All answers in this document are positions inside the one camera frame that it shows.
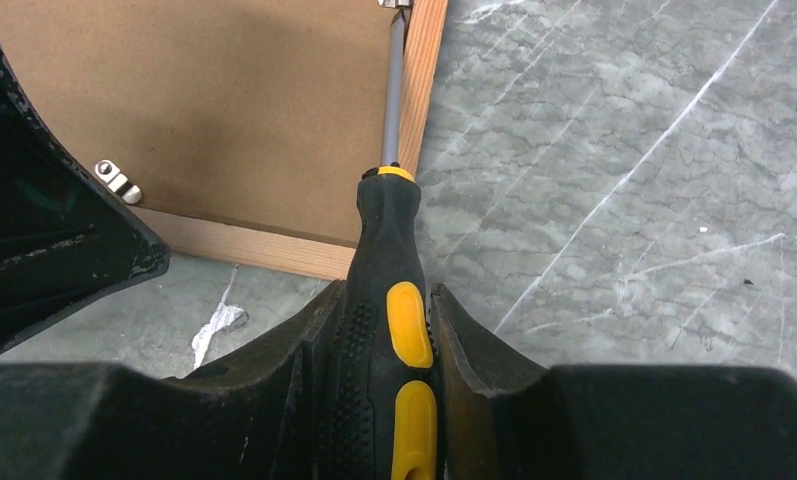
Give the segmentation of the yellow black screwdriver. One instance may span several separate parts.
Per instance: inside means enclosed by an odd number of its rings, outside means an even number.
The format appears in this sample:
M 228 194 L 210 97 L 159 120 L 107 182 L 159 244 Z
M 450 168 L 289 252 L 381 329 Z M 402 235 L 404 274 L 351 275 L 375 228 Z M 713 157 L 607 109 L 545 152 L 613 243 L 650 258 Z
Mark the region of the yellow black screwdriver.
M 381 159 L 357 188 L 361 236 L 325 378 L 321 479 L 435 479 L 436 356 L 414 235 L 420 188 L 399 162 L 410 7 L 394 3 Z

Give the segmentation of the blue photo frame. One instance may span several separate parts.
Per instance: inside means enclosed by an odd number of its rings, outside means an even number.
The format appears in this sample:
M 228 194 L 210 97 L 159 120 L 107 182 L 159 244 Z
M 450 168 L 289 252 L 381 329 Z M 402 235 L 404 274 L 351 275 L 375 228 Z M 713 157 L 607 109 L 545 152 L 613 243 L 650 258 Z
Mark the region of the blue photo frame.
M 394 17 L 394 3 L 397 1 L 375 2 L 392 10 Z M 447 5 L 443 1 L 403 2 L 409 5 L 410 14 L 404 53 L 399 162 L 412 171 L 419 163 L 421 138 L 427 123 Z M 180 250 L 259 264 L 265 263 L 269 252 L 276 250 L 280 252 L 288 271 L 303 270 L 307 254 L 313 253 L 318 265 L 312 268 L 312 273 L 335 278 L 343 275 L 350 251 L 356 245 L 334 244 L 148 209 L 142 203 L 142 190 L 112 160 L 102 159 L 92 167 L 76 161 L 156 233 L 169 251 Z

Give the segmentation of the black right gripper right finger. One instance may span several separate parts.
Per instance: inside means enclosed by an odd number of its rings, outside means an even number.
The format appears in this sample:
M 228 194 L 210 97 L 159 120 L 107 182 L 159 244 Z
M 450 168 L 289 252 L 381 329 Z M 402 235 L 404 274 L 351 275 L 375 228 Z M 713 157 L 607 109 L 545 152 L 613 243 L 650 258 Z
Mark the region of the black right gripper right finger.
M 797 479 L 797 381 L 769 368 L 542 367 L 437 284 L 453 479 Z

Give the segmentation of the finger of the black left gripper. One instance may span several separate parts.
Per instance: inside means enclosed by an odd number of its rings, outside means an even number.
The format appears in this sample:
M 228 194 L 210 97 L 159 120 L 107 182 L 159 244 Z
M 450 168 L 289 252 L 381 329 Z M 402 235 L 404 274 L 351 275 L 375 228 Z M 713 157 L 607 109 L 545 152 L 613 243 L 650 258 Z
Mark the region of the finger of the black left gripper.
M 56 140 L 0 44 L 0 354 L 169 263 L 165 242 Z

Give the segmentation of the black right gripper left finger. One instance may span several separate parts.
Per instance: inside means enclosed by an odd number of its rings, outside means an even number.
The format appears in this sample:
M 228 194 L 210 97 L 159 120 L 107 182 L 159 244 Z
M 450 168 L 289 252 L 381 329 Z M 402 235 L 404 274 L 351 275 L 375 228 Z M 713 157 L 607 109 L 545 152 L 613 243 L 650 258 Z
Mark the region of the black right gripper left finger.
M 183 378 L 0 364 L 0 479 L 311 479 L 345 285 Z

